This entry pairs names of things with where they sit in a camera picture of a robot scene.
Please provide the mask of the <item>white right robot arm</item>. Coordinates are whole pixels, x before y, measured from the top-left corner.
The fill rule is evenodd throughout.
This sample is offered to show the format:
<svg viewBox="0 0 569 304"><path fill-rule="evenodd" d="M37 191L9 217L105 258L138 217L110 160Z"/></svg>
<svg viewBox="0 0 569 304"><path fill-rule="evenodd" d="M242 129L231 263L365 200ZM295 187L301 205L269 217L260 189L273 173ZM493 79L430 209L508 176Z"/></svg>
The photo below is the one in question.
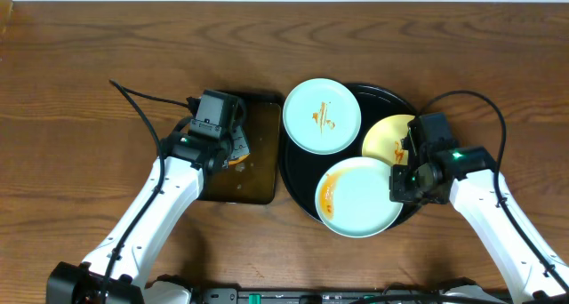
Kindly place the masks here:
<svg viewBox="0 0 569 304"><path fill-rule="evenodd" d="M543 239L509 191L485 148L432 153L417 165L395 164L389 199L451 204L476 232L515 303L566 303L568 265Z"/></svg>

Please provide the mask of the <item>light green plate orange smear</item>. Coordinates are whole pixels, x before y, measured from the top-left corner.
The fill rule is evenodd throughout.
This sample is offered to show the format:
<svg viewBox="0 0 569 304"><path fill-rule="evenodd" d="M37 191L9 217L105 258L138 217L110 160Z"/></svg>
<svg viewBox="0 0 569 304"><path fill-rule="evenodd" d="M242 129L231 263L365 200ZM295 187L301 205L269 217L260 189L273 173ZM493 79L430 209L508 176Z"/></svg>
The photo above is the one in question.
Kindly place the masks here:
<svg viewBox="0 0 569 304"><path fill-rule="evenodd" d="M334 233L366 238L387 230L404 205L389 199L391 167L370 157L351 157L329 168L317 184L320 220Z"/></svg>

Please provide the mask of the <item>orange green scrub sponge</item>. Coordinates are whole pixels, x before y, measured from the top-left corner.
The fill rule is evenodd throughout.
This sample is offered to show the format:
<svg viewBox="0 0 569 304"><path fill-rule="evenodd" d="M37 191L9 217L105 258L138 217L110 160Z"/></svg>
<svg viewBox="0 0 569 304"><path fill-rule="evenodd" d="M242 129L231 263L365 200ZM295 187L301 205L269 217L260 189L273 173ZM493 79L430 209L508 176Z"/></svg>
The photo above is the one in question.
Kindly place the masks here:
<svg viewBox="0 0 569 304"><path fill-rule="evenodd" d="M240 164L242 163L250 154L245 154L242 155L236 159L232 159L228 161L228 165L235 165L235 164Z"/></svg>

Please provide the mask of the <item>yellow plate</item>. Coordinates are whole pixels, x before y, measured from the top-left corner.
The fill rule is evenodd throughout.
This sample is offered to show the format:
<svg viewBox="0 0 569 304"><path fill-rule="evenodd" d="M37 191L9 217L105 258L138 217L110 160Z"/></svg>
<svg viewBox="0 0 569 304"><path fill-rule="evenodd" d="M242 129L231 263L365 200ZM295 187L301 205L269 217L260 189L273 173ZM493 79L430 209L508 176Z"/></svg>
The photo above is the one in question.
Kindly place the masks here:
<svg viewBox="0 0 569 304"><path fill-rule="evenodd" d="M365 135L362 156L381 160L383 163L407 165L409 152L403 148L408 133L407 124L412 115L388 116L377 122Z"/></svg>

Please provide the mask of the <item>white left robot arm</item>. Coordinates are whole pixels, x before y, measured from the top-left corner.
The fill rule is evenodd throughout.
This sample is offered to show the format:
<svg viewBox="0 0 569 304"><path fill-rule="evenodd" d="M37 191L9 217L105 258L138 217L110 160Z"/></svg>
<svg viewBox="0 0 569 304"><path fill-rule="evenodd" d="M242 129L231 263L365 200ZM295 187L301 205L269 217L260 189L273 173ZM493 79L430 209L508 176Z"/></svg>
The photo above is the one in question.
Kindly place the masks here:
<svg viewBox="0 0 569 304"><path fill-rule="evenodd" d="M239 122L180 120L158 142L146 183L108 236L79 265L61 262L49 275L47 302L191 302L191 288L173 277L150 284L150 271L181 215L202 195L206 180L248 152Z"/></svg>

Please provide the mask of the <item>light green plate ketchup streaks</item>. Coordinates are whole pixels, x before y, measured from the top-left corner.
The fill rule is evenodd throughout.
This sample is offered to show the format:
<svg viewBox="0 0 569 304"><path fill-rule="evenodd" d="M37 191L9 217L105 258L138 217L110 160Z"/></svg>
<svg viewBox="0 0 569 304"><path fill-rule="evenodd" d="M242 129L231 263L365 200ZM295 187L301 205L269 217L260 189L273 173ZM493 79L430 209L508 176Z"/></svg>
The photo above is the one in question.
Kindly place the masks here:
<svg viewBox="0 0 569 304"><path fill-rule="evenodd" d="M301 149L331 155L356 139L361 108L347 86L327 78L313 78L293 88L284 102L287 135Z"/></svg>

